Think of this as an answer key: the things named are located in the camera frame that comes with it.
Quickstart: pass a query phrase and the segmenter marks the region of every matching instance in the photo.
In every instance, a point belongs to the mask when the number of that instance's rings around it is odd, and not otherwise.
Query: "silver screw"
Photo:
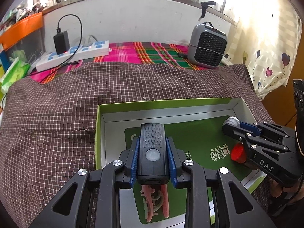
[[[194,164],[194,162],[193,162],[191,159],[186,159],[186,160],[184,161],[184,163],[185,163],[185,165],[188,165],[188,166],[191,166],[191,165]]]
[[[222,174],[227,174],[229,172],[229,170],[226,167],[222,167],[219,169],[219,172]]]
[[[116,160],[113,161],[113,165],[115,165],[115,166],[120,166],[120,165],[122,165],[122,163],[123,162],[119,159],[116,159]]]
[[[80,170],[78,171],[78,175],[83,176],[83,175],[86,175],[87,172],[88,172],[88,171],[87,171],[86,169],[80,169]]]

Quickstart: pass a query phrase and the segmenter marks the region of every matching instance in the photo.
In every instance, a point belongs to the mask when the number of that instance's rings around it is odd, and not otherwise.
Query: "blue gripper pad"
[[[253,136],[260,136],[261,132],[256,125],[252,125],[246,122],[240,122],[240,127],[246,130],[249,130]]]
[[[137,171],[137,158],[138,158],[138,151],[139,151],[139,142],[140,142],[140,138],[137,139],[136,148],[135,148],[135,151],[134,151],[134,157],[133,157],[132,165],[131,165],[131,177],[130,177],[131,187],[133,187],[135,182],[136,182],[136,171]]]
[[[166,146],[167,146],[167,152],[168,152],[170,179],[171,179],[173,186],[176,187],[176,185],[177,185],[176,166],[175,166],[175,162],[173,159],[173,154],[171,151],[171,147],[170,147],[168,138],[166,138]]]

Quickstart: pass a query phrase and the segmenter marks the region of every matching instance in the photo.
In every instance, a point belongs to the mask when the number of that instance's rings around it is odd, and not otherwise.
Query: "heart-patterned curtain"
[[[224,13],[238,21],[225,58],[247,66],[258,97],[286,86],[302,33],[289,0],[227,0]]]

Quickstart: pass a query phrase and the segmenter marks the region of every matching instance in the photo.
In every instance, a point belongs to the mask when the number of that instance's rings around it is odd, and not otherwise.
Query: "charger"
[[[66,53],[70,49],[69,36],[67,31],[61,32],[60,27],[57,28],[57,34],[54,36],[54,44],[58,55]]]

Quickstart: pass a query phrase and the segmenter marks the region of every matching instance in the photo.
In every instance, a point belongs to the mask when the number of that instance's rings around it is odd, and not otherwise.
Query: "cardboard box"
[[[205,168],[217,170],[227,167],[252,193],[265,178],[260,170],[251,171],[230,158],[230,151],[238,142],[222,133],[222,124],[229,116],[242,122],[255,123],[255,119],[241,98],[180,99],[104,104],[98,106],[95,135],[96,169],[119,158],[130,148],[132,139],[140,134],[143,123],[162,123],[166,136],[171,136],[176,148],[185,151]],[[186,190],[176,190],[168,183],[170,216],[164,218],[162,209],[151,222],[145,219],[141,186],[120,190],[120,217],[122,228],[182,228],[185,219]],[[211,222],[214,208],[211,192],[209,206]]]

